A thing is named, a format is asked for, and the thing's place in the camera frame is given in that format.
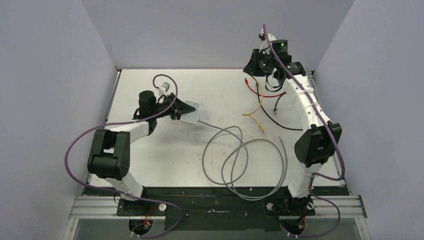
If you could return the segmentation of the white network switch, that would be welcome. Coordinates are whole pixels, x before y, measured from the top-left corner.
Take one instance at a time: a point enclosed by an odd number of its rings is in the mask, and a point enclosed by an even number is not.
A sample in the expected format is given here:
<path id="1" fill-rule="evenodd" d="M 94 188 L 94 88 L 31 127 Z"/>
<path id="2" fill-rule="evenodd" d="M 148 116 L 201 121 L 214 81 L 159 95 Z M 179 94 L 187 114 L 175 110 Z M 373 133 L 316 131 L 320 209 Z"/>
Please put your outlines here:
<path id="1" fill-rule="evenodd" d="M 190 106 L 190 109 L 193 109 L 193 111 L 182 114 L 180 120 L 186 123 L 196 124 L 199 120 L 200 103 L 188 99 L 185 100 L 184 103 Z"/>

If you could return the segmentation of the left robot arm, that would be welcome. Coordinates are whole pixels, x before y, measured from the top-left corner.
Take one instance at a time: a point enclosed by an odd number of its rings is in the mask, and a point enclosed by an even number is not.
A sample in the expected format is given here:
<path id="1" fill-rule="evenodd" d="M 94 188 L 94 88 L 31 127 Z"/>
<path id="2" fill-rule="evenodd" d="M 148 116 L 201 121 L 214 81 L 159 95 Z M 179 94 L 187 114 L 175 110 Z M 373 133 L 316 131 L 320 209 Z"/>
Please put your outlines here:
<path id="1" fill-rule="evenodd" d="M 130 210 L 138 216 L 149 210 L 149 201 L 142 197 L 144 187 L 130 173 L 131 144 L 151 135 L 158 118 L 169 116 L 192 124 L 199 118 L 198 102 L 182 101 L 174 93 L 162 98 L 162 102 L 157 101 L 150 90 L 140 92 L 133 121 L 111 129 L 97 129 L 87 161 L 88 172 L 110 183 L 123 199 L 130 201 Z"/>

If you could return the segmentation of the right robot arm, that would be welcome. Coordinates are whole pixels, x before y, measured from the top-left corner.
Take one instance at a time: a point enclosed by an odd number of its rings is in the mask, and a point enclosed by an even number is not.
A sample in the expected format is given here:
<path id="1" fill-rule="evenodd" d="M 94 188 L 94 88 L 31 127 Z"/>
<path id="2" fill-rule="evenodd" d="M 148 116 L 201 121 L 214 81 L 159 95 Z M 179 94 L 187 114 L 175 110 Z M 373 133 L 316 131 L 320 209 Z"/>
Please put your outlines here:
<path id="1" fill-rule="evenodd" d="M 243 72 L 254 77 L 273 77 L 295 107 L 302 124 L 302 135 L 294 144 L 297 165 L 287 188 L 290 196 L 283 199 L 283 209 L 296 214 L 303 207 L 301 198 L 310 194 L 311 181 L 336 151 L 334 144 L 341 137 L 340 124 L 324 113 L 300 62 L 293 62 L 288 41 L 272 38 L 255 48 Z"/>

